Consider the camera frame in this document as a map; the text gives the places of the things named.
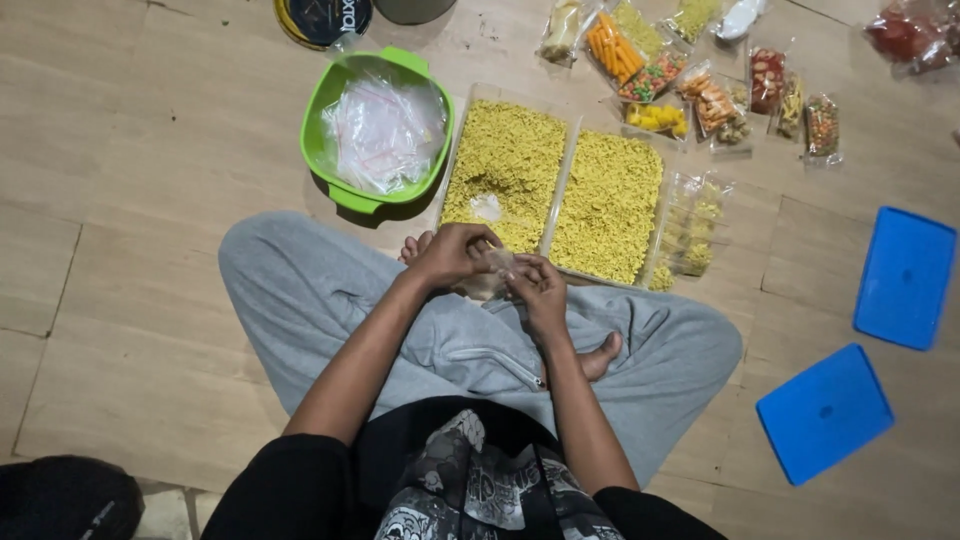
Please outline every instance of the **black bag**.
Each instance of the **black bag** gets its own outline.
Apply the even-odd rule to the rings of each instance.
[[[136,480],[99,459],[58,455],[0,467],[3,540],[130,540],[142,514]]]

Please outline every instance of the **blue lid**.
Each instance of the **blue lid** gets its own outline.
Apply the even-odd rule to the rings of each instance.
[[[756,402],[786,479],[801,485],[894,424],[867,354],[856,343]]]
[[[956,231],[942,223],[881,208],[863,266],[853,327],[904,347],[933,347],[955,243]]]

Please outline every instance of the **green plastic bowl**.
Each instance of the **green plastic bowl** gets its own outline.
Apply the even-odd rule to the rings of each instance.
[[[310,170],[329,184],[329,196],[338,205],[361,213],[373,213],[383,204],[400,205],[416,201],[430,186],[437,181],[444,166],[444,158],[450,149],[453,138],[453,101],[446,90],[430,76],[427,71],[427,62],[419,56],[387,47],[379,53],[356,52],[348,55],[340,62],[332,62],[324,71],[323,76],[313,90],[306,113],[303,115],[303,125],[300,128],[300,151]],[[357,189],[337,177],[336,169],[324,167],[324,131],[321,127],[320,113],[324,107],[340,99],[347,81],[355,77],[355,73],[365,66],[388,62],[396,68],[398,80],[396,84],[418,84],[429,81],[440,90],[440,95],[446,108],[446,125],[444,126],[444,146],[437,155],[436,162],[426,178],[411,184],[400,191],[389,195],[377,195]]]

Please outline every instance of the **dark cloth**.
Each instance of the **dark cloth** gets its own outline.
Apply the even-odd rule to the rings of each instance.
[[[130,540],[142,513],[136,480],[99,459],[57,455],[0,467],[4,540]]]
[[[625,538],[722,540],[653,495],[593,498],[561,445],[520,411],[442,397],[369,422],[352,449],[319,435],[280,437],[230,486],[203,540]]]

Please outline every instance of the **black t-shirt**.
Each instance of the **black t-shirt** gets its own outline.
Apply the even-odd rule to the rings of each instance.
[[[610,487],[589,497],[543,426],[451,396],[368,422],[353,448],[320,435],[270,442],[227,490],[203,540],[591,537],[724,538],[653,495]]]

